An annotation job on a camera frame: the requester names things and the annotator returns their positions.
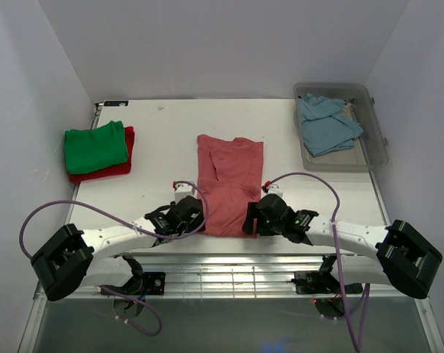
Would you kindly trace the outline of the salmon pink t shirt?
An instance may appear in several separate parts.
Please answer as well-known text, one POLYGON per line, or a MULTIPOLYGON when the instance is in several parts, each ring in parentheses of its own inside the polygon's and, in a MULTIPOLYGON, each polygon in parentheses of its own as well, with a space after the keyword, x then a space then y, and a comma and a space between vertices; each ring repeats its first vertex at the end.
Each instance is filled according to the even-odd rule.
POLYGON ((243 231, 248 204, 261 198, 264 144, 247 138, 232 141, 197 137, 197 186, 206 196, 205 235, 251 238, 243 231))

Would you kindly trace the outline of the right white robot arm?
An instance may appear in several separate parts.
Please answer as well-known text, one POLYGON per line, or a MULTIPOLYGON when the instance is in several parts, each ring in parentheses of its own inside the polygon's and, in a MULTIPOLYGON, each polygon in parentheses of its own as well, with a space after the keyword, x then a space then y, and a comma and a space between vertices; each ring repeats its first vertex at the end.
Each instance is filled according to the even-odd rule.
POLYGON ((247 235, 281 235, 292 243, 339 246, 346 251, 339 260, 334 254, 325 258, 318 274, 320 288, 313 292, 374 283, 425 299, 443 261, 442 254, 405 221, 395 220, 387 227, 333 224, 315 211, 293 210, 274 193, 248 203, 242 230, 247 235))

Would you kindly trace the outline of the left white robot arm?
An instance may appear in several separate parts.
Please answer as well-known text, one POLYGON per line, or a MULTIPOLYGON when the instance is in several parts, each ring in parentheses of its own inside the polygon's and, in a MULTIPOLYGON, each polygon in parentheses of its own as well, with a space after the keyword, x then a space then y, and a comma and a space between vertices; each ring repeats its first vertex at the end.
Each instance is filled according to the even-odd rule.
POLYGON ((31 255, 30 263, 52 302, 90 286, 138 296, 151 290, 151 281, 131 251, 153 249, 204 231, 204 208, 204 200, 186 196, 113 227, 80 230, 66 224, 31 255))

